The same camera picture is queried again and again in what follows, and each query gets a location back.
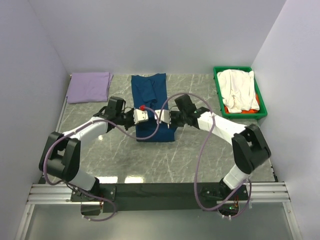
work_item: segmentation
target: red object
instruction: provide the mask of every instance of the red object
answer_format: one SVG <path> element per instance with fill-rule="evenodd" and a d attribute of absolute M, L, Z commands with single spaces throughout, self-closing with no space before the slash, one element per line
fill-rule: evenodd
<path fill-rule="evenodd" d="M 258 94 L 255 95 L 255 99 L 257 100 L 259 106 L 260 106 L 260 101 L 259 101 L 259 97 L 258 97 Z M 226 106 L 224 106 L 224 111 L 226 114 L 229 114 L 229 110 Z M 245 111 L 245 110 L 242 110 L 241 114 L 256 114 L 258 112 L 258 110 L 255 110 L 255 109 L 250 109 L 249 111 Z"/>

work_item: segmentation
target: white cloth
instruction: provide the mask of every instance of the white cloth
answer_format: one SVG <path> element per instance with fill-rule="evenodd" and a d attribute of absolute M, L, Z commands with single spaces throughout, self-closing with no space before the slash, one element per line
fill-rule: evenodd
<path fill-rule="evenodd" d="M 260 109 L 256 99 L 254 71 L 228 69 L 218 72 L 217 77 L 223 104 L 230 113 Z"/>

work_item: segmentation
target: purple towel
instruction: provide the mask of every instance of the purple towel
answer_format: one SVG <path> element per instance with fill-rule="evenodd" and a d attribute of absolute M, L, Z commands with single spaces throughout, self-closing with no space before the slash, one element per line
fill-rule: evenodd
<path fill-rule="evenodd" d="M 112 77 L 109 72 L 72 73 L 67 103 L 107 102 Z"/>

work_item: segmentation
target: green plastic bin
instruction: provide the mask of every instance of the green plastic bin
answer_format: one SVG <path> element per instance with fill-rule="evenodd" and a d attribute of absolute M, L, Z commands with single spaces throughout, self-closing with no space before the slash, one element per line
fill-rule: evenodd
<path fill-rule="evenodd" d="M 223 72 L 224 70 L 228 70 L 228 69 L 242 70 L 247 73 L 252 71 L 252 68 L 249 66 L 215 66 L 213 68 L 216 92 L 219 97 L 219 103 L 220 103 L 222 117 L 224 117 L 226 119 L 257 119 L 257 120 L 266 117 L 268 115 L 268 112 L 267 112 L 264 100 L 261 96 L 256 78 L 254 78 L 254 89 L 255 89 L 255 94 L 257 94 L 259 97 L 260 110 L 257 113 L 226 113 L 225 105 L 223 103 L 223 98 L 221 96 L 220 86 L 219 86 L 219 82 L 218 82 L 218 73 Z"/>

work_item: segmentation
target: blue cloth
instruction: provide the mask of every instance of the blue cloth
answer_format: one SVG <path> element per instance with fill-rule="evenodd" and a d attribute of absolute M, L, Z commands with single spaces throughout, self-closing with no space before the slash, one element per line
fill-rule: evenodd
<path fill-rule="evenodd" d="M 158 73 L 153 76 L 132 76 L 131 89 L 133 96 L 133 106 L 138 109 L 145 105 L 153 110 L 160 110 L 164 102 L 167 100 L 166 74 Z M 135 126 L 135 134 L 139 138 L 151 135 L 156 127 L 157 122 L 151 111 L 148 111 L 149 120 L 141 122 Z M 168 128 L 166 123 L 161 123 L 158 132 L 148 140 L 138 140 L 138 142 L 154 142 L 164 143 L 173 142 L 175 140 L 176 128 Z"/>

